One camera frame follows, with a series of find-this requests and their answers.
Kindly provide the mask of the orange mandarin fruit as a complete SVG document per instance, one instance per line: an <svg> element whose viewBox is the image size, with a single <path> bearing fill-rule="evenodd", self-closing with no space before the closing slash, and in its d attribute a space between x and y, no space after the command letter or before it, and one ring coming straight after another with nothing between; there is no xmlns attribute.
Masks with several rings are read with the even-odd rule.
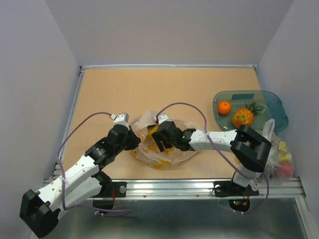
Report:
<svg viewBox="0 0 319 239"><path fill-rule="evenodd" d="M217 112L222 115L226 116L228 115L232 110L232 106L228 101L220 101L217 104Z"/></svg>

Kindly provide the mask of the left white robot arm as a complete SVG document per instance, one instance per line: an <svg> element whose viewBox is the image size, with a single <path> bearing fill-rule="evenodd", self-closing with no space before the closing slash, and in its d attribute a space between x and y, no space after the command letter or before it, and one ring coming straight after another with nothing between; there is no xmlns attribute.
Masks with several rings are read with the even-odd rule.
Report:
<svg viewBox="0 0 319 239"><path fill-rule="evenodd" d="M140 142L130 126L114 125L60 177L37 191L25 192L20 218L38 238L47 236L68 210L92 196L110 193L111 179L103 168L122 151L137 148Z"/></svg>

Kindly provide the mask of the yellow banana fruit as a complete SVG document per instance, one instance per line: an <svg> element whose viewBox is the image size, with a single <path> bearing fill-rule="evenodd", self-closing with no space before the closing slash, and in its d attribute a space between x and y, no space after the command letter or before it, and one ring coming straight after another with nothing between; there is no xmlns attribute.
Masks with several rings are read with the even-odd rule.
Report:
<svg viewBox="0 0 319 239"><path fill-rule="evenodd" d="M152 134L156 133L158 130L158 125L148 126L147 138L152 139Z"/></svg>

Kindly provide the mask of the small toy pineapple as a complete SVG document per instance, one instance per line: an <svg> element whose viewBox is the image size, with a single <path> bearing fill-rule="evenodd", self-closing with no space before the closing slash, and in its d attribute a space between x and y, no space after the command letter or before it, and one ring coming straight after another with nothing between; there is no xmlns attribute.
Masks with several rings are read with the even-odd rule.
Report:
<svg viewBox="0 0 319 239"><path fill-rule="evenodd" d="M255 101L246 103L245 107L239 108L232 116L233 125L236 128L239 128L241 125L250 126L262 109L262 106L257 105Z"/></svg>

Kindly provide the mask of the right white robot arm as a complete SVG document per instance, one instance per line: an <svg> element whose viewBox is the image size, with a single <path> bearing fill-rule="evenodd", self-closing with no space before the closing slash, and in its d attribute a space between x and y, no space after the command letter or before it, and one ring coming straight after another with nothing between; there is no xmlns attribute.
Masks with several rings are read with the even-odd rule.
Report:
<svg viewBox="0 0 319 239"><path fill-rule="evenodd" d="M272 148L269 140L251 127L242 125L236 130L205 132L194 128L179 129L175 123L164 121L151 134L159 150L175 147L181 151L216 150L229 161L222 152L232 152L239 160L229 188L234 194L241 194L263 173Z"/></svg>

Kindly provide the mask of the orange printed plastic bag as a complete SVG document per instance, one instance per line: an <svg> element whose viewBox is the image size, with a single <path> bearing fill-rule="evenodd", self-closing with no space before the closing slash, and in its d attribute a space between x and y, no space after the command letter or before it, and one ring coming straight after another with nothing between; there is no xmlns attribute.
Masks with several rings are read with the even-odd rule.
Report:
<svg viewBox="0 0 319 239"><path fill-rule="evenodd" d="M155 111L148 110L132 121L132 130L141 140L139 146L131 150L133 157L155 169L179 165L193 157L196 152L181 151L177 148L172 152L160 152L154 139L147 138L148 126L158 125L155 123L156 114Z"/></svg>

